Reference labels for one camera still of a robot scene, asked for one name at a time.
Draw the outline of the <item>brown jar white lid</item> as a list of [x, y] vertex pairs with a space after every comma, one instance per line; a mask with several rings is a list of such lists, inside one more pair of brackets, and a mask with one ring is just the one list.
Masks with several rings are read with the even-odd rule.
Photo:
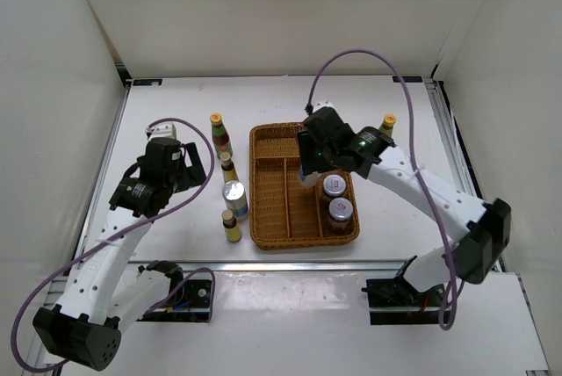
[[353, 227], [353, 204], [344, 197], [332, 199], [328, 205], [328, 229], [337, 235], [348, 235]]
[[343, 197], [347, 190], [345, 179], [338, 174], [330, 174], [322, 181], [321, 200], [328, 205], [333, 199]]

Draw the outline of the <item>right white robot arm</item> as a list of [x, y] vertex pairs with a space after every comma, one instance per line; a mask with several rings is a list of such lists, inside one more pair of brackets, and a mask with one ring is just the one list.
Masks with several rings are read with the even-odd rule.
[[391, 137], [375, 127], [354, 132], [329, 102], [307, 112], [297, 134], [302, 177], [336, 169], [356, 173], [425, 213], [448, 237], [447, 247], [408, 259], [394, 277], [369, 280], [364, 292], [371, 306], [434, 304], [451, 276], [472, 285], [483, 282], [508, 246], [508, 203], [487, 203], [415, 168]]

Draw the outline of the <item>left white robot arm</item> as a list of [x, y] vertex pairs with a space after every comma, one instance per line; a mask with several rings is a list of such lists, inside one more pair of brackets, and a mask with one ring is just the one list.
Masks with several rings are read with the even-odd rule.
[[178, 266], [150, 265], [133, 288], [115, 289], [129, 259], [154, 218], [177, 192], [204, 184], [195, 143], [154, 137], [112, 194], [110, 211], [93, 255], [86, 257], [70, 287], [52, 308], [40, 308], [32, 325], [47, 351], [103, 371], [115, 358], [121, 337], [149, 307], [174, 306], [184, 296]]

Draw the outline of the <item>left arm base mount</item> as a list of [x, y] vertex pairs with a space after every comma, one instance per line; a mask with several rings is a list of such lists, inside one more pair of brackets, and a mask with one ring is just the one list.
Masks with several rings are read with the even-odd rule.
[[140, 265], [138, 274], [157, 271], [170, 280], [169, 291], [174, 295], [158, 308], [146, 312], [138, 322], [209, 322], [213, 315], [216, 278], [208, 268], [198, 268], [188, 274], [170, 261], [154, 261]]

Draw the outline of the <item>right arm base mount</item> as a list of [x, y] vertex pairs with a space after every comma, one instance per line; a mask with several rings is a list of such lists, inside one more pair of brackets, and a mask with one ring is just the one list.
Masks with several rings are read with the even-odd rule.
[[410, 257], [391, 278], [369, 278], [361, 291], [366, 294], [370, 325], [437, 325], [445, 294], [444, 284], [418, 292], [404, 274], [416, 256]]

